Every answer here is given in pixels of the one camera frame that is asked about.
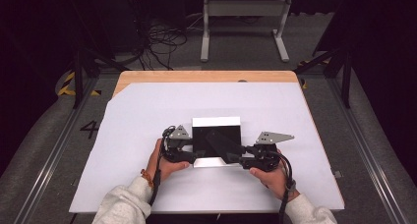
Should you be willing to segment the person's right hand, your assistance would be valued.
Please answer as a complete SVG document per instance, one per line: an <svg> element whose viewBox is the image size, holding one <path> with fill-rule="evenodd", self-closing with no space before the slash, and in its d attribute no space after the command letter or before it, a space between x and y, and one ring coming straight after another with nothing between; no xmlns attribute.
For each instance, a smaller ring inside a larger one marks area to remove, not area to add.
<svg viewBox="0 0 417 224"><path fill-rule="evenodd" d="M278 167L273 171L264 172L263 170L252 167L249 172L251 175L258 178L276 198L283 200L287 182L285 162L283 160L280 160Z"/></svg>

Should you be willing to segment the aluminium floor rail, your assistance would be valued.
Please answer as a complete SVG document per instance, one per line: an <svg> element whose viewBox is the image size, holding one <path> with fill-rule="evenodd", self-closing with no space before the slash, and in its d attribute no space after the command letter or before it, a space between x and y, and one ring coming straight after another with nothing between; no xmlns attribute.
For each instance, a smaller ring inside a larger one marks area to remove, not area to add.
<svg viewBox="0 0 417 224"><path fill-rule="evenodd" d="M353 112L345 106L341 97L341 88L337 80L328 79L328 86L334 95L337 104L341 108L342 114L347 121L350 131L355 138L355 146L360 154L362 161L370 175L370 178L376 188L376 191L382 201L387 215L392 224L410 224L408 218L400 208L394 193L387 180L387 176L374 157L370 147L368 146L365 136L363 135L360 126L353 115Z"/></svg>
<svg viewBox="0 0 417 224"><path fill-rule="evenodd" d="M65 122L65 125L60 132L57 141L54 143L44 165L40 169L36 180L28 194L24 204L22 205L18 215L16 216L13 224L28 224L41 197L47 188L53 173L59 163L59 160L68 145L70 133L72 133L75 124L95 87L98 78L87 79L86 84L82 87L82 94L80 99L76 100L76 108L72 108L69 116Z"/></svg>

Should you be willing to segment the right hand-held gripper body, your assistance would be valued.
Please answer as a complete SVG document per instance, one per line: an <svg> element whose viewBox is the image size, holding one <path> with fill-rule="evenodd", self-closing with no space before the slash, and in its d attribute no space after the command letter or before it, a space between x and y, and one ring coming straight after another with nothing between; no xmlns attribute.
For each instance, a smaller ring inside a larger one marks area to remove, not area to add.
<svg viewBox="0 0 417 224"><path fill-rule="evenodd" d="M256 142L252 146L256 146L259 150L258 154L252 154L252 157L242 157L241 166L244 169L250 169L252 167L263 170L264 172L270 172L277 168L281 157L277 153L276 144L278 142L293 140L292 135L261 132Z"/></svg>

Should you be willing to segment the person's left hand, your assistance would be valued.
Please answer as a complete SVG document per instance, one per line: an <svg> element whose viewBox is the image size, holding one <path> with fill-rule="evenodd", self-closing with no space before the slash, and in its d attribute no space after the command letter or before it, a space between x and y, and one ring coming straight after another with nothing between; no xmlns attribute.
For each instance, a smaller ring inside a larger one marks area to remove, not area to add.
<svg viewBox="0 0 417 224"><path fill-rule="evenodd" d="M158 158L160 145L161 139L158 139L155 143L154 150L149 157L146 172L149 174L149 177L153 179L158 167L160 170L160 182L164 182L172 173L184 170L188 168L190 164L187 161L172 163L163 157Z"/></svg>

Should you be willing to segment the black metal stand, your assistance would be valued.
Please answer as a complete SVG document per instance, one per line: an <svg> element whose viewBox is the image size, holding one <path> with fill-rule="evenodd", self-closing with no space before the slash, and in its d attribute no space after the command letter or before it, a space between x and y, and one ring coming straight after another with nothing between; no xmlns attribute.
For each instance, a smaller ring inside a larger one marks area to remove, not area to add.
<svg viewBox="0 0 417 224"><path fill-rule="evenodd" d="M324 75L326 78L334 79L340 70L342 72L341 83L341 99L346 108L350 107L349 93L350 93L350 79L351 79L351 56L347 48L336 48L331 51L327 51L324 54L312 59L304 65L297 67L294 70L295 74L301 74L317 65L321 62L328 60L328 64L324 69Z"/></svg>
<svg viewBox="0 0 417 224"><path fill-rule="evenodd" d="M78 108L85 98L83 72L86 72L89 78L97 78L100 73L95 59L120 72L127 71L128 68L114 60L108 34L93 0L69 0L69 5L68 14L72 17L68 19L67 28L75 47L74 107Z"/></svg>

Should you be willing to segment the white metal stand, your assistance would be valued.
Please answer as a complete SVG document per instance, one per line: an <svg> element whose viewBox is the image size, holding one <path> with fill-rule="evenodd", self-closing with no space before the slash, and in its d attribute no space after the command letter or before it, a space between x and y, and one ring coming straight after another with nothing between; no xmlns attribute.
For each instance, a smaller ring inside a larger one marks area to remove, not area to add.
<svg viewBox="0 0 417 224"><path fill-rule="evenodd" d="M281 61L287 63L289 55L282 34L291 4L292 0L204 0L201 61L209 60L210 17L279 17L278 27L271 33Z"/></svg>

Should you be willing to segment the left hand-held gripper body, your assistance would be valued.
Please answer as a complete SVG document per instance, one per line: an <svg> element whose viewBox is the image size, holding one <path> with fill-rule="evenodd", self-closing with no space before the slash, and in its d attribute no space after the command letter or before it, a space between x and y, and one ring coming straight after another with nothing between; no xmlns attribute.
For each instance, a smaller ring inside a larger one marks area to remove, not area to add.
<svg viewBox="0 0 417 224"><path fill-rule="evenodd" d="M185 128L170 126L162 133L161 152L163 157L172 163L187 161L194 163L195 153L183 150L183 140L191 140Z"/></svg>

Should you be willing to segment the white table sheet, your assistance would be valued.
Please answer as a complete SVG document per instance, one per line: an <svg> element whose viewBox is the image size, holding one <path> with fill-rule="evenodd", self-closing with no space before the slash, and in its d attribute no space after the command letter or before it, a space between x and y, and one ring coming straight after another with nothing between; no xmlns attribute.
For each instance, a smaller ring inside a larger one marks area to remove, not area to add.
<svg viewBox="0 0 417 224"><path fill-rule="evenodd" d="M230 116L240 118L244 144L254 143L262 132L288 134L290 139L278 148L290 161L297 189L316 206L344 208L297 83L143 83L129 84L108 102L71 211L94 213L110 190L130 184L166 128L189 128L198 117ZM189 167L161 184L152 210L276 212L279 206L279 200L239 166Z"/></svg>

